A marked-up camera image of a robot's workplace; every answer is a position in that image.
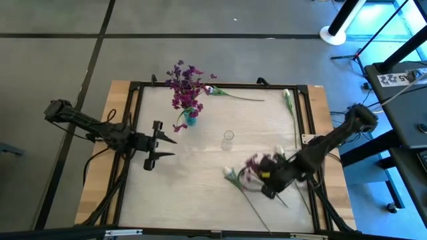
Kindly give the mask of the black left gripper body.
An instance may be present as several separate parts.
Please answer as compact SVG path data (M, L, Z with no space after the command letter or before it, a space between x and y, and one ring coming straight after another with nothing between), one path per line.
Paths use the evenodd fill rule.
M132 148L136 151L148 152L148 159L153 159L153 145L150 136L143 133L134 133L132 135Z

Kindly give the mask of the magenta flower bunch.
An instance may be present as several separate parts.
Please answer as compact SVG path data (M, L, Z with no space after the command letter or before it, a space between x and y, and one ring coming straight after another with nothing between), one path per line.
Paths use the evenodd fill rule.
M171 105L174 109L199 109L203 105L197 100L197 97L205 92L204 85L172 85L173 98Z
M273 155L277 162L289 162L277 153L263 155ZM262 193L262 186L266 185L266 180L270 177L270 171L259 170L259 162L263 155L258 155L257 153L252 155L249 159L246 160L244 166L239 170L238 174L240 174L240 181L243 183L244 191L249 191L251 193L261 193L264 195Z

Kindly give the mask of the white artificial tulip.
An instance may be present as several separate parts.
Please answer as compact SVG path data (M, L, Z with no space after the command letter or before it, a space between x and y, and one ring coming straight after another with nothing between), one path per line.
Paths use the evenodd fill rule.
M216 86L205 86L205 90L207 91L207 95L213 95L213 96L226 96L226 97L232 97L235 99L241 99L241 100L247 100L247 101L264 101L263 99L251 99L246 97L239 97L236 95L229 94L225 92L224 90L216 87Z
M283 147L281 145L276 145L275 148L274 148L274 151L275 151L275 153L277 153L278 155L280 155L281 157L283 157L285 160L287 160L285 151L284 151L284 149L283 149ZM299 185L295 181L293 182L293 185L294 185L295 189L298 191L298 193L299 193L299 195L300 195L300 197L301 197L301 199L302 199L302 201L303 201L303 203L304 203L304 205L305 205L308 213L311 215L310 207L308 206L308 203L307 203L307 201L306 201L306 199L305 199L305 197L304 197L304 195L303 195L303 193L302 193Z
M258 213L255 206L251 202L250 198L244 191L243 183L240 181L240 174L237 174L234 169L230 169L229 167L224 167L222 172L223 172L224 178L228 180L234 187L236 187L240 191L240 193L245 197L246 201L252 208L252 211L256 214L257 218L260 220L262 225L266 228L268 233L272 234L270 228L268 227L266 222L262 219L261 215Z
M283 90L283 96L286 102L286 106L288 108L288 111L290 112L292 121L293 121L293 126L294 126L294 144L295 144L295 148L298 148L298 133L297 133L297 125L296 125L296 119L294 116L294 108L293 108L293 104L292 104L292 100L291 100L291 95L290 95L290 91L288 89L284 89Z

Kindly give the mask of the teal textured glass vase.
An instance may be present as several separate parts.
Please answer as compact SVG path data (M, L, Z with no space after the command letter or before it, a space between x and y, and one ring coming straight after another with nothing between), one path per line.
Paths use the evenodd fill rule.
M197 123L198 112L196 109L191 108L184 111L186 125L194 126Z

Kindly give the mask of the dark purple flower bunch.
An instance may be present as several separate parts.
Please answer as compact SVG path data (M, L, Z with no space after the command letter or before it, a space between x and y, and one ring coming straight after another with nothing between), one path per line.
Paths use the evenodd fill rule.
M194 107L188 107L178 115L175 124L173 124L173 131L180 132L182 129L194 126L197 122L197 117L203 110L203 104L198 103Z

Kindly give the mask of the blue-violet flower bunch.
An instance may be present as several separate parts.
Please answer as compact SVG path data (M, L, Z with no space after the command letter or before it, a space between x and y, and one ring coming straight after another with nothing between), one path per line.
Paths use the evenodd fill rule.
M205 85L204 72L193 65L186 65L183 60L178 60L166 75L165 84L172 89L196 89Z

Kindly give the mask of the grey furniture foot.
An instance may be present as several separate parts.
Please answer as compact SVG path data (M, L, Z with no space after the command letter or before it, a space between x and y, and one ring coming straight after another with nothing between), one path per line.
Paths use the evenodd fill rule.
M15 156L23 156L25 151L12 145L0 142L0 153L11 153Z

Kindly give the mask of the black desk with label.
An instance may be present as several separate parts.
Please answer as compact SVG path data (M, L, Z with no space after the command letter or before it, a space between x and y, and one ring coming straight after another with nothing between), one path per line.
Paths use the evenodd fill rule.
M403 62L393 67L389 73L403 73L406 70L426 68L427 61ZM378 75L385 75L375 65L364 68L378 100L383 103L407 86L382 87ZM427 84L413 85L397 98L382 106L393 130L399 136L403 146L417 149L427 148L427 133L421 132L418 125L427 125Z

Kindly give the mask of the black tripod stand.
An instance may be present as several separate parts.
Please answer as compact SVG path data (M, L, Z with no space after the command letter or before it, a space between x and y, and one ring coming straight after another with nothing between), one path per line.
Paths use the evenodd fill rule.
M361 54L363 51L366 50L366 48L369 46L369 44L371 44L375 39L379 40L379 41L387 41L388 39L384 36L380 36L380 33L383 31L383 29L393 20L393 18L397 15L401 15L401 11L402 8L405 6L405 4L407 4L409 0L404 0L404 2L402 4L399 4L397 2L397 0L391 0L395 11L393 12L393 14L391 14L391 16L382 24L381 27L378 28L377 32L375 32L375 34L373 35L368 35L368 41L366 42L366 44L362 47L359 48L357 50L357 52L355 52L353 55L341 55L341 56L333 56L330 57L331 60L338 60L338 59L349 59L351 61L354 61L360 68L361 74L362 76L366 79L367 78L367 74L364 70L364 65L361 61Z

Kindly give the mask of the pole with white round base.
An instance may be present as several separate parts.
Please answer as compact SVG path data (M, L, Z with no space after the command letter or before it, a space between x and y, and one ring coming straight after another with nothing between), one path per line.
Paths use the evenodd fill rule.
M357 16L367 0L345 0L329 26L320 30L320 38L330 45L342 45L346 42L346 30Z

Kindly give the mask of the white printed label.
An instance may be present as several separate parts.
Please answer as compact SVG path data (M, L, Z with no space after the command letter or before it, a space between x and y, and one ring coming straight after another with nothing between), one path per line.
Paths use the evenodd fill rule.
M426 76L418 80L416 85L425 85L427 84L427 67L406 70L403 73L387 73L385 75L378 75L377 78L382 87L397 87L410 85L424 74Z

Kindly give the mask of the silver metal bracket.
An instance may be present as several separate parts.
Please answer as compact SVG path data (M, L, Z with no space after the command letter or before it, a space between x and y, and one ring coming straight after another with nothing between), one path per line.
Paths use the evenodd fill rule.
M130 235L142 235L142 229L110 229L105 231L105 237L120 237Z
M315 234L306 234L306 233L290 233L290 239L329 240L328 236L325 236L325 235L315 235Z

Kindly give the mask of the black aluminium table frame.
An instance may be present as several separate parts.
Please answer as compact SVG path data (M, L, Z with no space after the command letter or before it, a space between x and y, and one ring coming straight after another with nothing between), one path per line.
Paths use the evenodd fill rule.
M190 141L207 128L217 108L224 111L209 129L210 138L200 153L179 162L168 157L151 172L143 170L143 155L131 160L133 173L113 198L103 216L107 223L122 223L158 229L264 231L255 213L239 191L222 179L220 168L241 163L255 151L282 144L292 151L292 126L282 97L282 85L220 83L219 88L247 101L227 97L206 97L195 127L174 135L176 142ZM224 132L234 132L230 151L221 148Z

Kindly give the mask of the black aluminium rail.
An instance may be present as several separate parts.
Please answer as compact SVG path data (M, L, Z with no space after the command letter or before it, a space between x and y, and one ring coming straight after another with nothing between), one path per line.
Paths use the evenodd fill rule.
M114 225L104 226L76 226L58 229L43 229L33 231L0 232L0 240L88 240L104 238L105 231L110 229L142 229L142 235L171 235L192 237L207 237L209 239L224 239L227 237L265 237L290 239L290 233L297 232L275 232L269 234L267 231L226 231L226 230L190 230L190 229L158 229L158 228L129 228ZM385 237L379 235L368 235L359 232L341 232L319 230L315 235L328 236L329 240L410 240L399 237Z

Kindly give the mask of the black desk post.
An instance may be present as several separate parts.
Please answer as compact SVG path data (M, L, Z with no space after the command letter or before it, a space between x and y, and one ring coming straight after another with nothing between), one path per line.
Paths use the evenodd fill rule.
M427 25L425 25L419 32L413 35L403 46L396 50L389 58L383 63L376 64L376 68L381 73L387 73L397 65L401 60L407 57L411 52L415 51L427 41Z

